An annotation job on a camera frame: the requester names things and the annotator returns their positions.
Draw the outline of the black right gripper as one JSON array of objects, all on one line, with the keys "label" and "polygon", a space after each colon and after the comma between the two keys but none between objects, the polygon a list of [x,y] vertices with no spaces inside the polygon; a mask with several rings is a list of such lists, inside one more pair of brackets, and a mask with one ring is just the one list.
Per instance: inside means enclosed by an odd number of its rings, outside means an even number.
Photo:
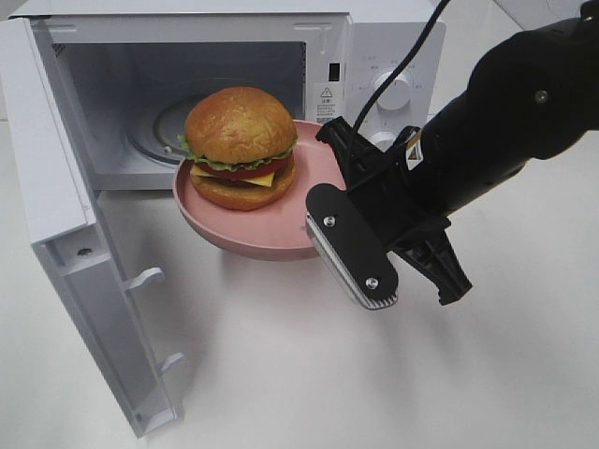
[{"label": "black right gripper", "polygon": [[382,152],[337,117],[324,123],[315,138],[331,147],[350,201],[383,248],[397,247],[397,255],[436,286],[439,303],[449,305],[472,284],[445,232],[449,220],[426,206],[409,180],[406,152],[420,134],[419,127],[407,126]]}]

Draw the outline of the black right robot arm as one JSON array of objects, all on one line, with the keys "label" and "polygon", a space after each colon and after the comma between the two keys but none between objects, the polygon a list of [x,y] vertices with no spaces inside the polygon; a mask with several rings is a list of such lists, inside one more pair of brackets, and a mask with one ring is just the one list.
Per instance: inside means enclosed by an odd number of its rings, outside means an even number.
[{"label": "black right robot arm", "polygon": [[395,304],[389,253],[429,279],[443,305],[471,288],[448,240],[449,216],[518,174],[531,159],[564,152],[598,127],[598,5],[517,33],[488,51],[466,90],[386,150],[357,123],[336,118],[329,145],[344,188],[321,183],[306,197],[307,232],[357,304]]}]

